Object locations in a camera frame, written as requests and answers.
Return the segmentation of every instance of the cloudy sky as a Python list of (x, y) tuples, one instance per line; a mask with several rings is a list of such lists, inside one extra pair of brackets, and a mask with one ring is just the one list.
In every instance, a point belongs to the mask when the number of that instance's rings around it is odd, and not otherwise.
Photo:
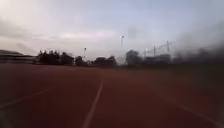
[(0, 48), (108, 56), (125, 36), (123, 49), (150, 49), (222, 22), (223, 7), (223, 0), (0, 0)]

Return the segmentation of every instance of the light pole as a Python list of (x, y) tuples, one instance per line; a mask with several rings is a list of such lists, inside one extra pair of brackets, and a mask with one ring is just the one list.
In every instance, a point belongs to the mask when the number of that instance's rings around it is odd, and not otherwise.
[(124, 39), (124, 36), (121, 37), (121, 48), (123, 48), (123, 39)]

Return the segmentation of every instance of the red running track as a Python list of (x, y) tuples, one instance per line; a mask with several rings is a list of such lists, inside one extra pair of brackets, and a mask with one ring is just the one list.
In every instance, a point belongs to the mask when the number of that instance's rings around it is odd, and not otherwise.
[(148, 80), (106, 69), (0, 66), (1, 128), (214, 128), (155, 95)]

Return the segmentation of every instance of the tree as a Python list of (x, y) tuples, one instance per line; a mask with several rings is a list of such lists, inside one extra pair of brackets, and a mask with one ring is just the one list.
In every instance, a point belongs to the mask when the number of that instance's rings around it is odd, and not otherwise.
[(130, 50), (126, 53), (126, 62), (129, 66), (139, 65), (141, 64), (141, 57), (137, 51)]
[(98, 66), (106, 66), (106, 58), (105, 57), (97, 57), (96, 60), (94, 61), (94, 64)]
[(110, 56), (109, 58), (107, 58), (106, 63), (107, 63), (107, 66), (116, 66), (117, 65), (117, 61), (114, 56)]
[(82, 60), (82, 57), (81, 57), (81, 56), (77, 56), (77, 57), (75, 58), (75, 64), (76, 64), (77, 66), (83, 66), (84, 61)]
[(60, 63), (62, 65), (65, 64), (73, 64), (74, 62), (74, 58), (69, 56), (67, 53), (63, 52), (62, 55), (60, 56)]

